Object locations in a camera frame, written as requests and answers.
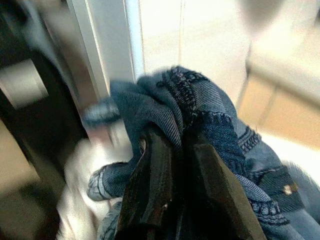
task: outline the jeans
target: jeans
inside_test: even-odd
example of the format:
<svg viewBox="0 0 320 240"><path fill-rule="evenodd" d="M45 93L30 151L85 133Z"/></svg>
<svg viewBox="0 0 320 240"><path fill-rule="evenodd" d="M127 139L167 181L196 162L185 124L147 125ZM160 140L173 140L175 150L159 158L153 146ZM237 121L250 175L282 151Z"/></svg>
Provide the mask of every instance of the jeans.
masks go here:
<svg viewBox="0 0 320 240"><path fill-rule="evenodd" d="M290 187L292 180L277 155L238 120L229 97L205 76L178 66L154 76L143 76L137 84L111 82L110 89L132 143L133 158L129 163L104 168L106 198L123 195L141 155L139 136L146 124L160 127L177 158L183 158L184 131L195 128L209 140L241 183L268 239L307 240L320 236L320 226L304 210L299 194L293 190L293 194L286 195L281 190L283 184ZM277 174L282 176L278 183Z"/></svg>

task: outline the clothing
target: clothing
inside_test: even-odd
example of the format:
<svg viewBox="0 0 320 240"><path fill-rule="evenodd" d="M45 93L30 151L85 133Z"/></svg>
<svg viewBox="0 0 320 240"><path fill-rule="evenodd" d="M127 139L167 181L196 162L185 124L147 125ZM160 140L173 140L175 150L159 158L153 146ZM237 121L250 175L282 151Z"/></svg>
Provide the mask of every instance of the clothing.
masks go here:
<svg viewBox="0 0 320 240"><path fill-rule="evenodd" d="M93 176L103 182L107 192L100 194L101 198L123 196L141 156L140 133L148 123L156 124L163 131L178 159L183 157L184 132L194 128L208 139L237 177L268 239L303 240L320 236L320 226L313 224L298 193L294 193L294 197L288 195L294 199L290 202L292 208L287 209L286 204L279 205L275 201L282 198L285 203L288 200L280 190L283 184L291 184L289 174L285 174L283 181L261 184L263 178L270 176L268 173L283 170L280 160L258 134L237 119L231 100L205 76L178 66L154 76L141 77L137 84L111 82L110 89L132 143L133 158L129 163L103 167L100 174ZM268 184L271 182L273 186L278 185L280 192L272 193ZM295 221L291 225L285 216L305 220L302 223L305 229Z"/></svg>
<svg viewBox="0 0 320 240"><path fill-rule="evenodd" d="M87 108L82 116L84 126L96 128L120 119L119 110L111 97L105 97L96 105Z"/></svg>

